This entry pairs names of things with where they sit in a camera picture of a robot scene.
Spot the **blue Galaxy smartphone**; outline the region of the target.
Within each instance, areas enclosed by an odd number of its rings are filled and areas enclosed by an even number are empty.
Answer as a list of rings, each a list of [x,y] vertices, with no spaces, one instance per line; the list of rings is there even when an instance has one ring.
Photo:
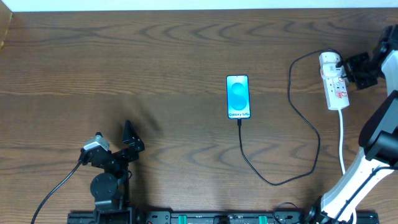
[[[249,119],[251,103],[249,78],[247,75],[228,75],[226,77],[227,114],[229,119]]]

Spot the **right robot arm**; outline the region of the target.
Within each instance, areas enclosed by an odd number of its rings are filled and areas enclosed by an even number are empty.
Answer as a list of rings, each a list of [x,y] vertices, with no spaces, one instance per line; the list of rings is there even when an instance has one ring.
[[[363,52],[343,59],[326,50],[319,61],[330,110],[341,111],[348,106],[346,83],[362,90],[383,78],[387,98],[363,126],[353,163],[311,207],[302,223],[378,223],[376,213],[355,209],[380,180],[397,170],[397,26],[383,29],[371,55]]]

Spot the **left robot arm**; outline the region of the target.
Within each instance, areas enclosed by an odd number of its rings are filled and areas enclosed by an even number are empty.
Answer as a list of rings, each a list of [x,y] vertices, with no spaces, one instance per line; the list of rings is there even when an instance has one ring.
[[[103,169],[91,182],[90,192],[95,199],[95,223],[144,223],[142,212],[130,206],[129,164],[138,160],[145,149],[132,123],[124,124],[122,142],[127,148],[111,152],[109,142],[100,132],[87,140],[81,148],[78,161],[85,166]]]

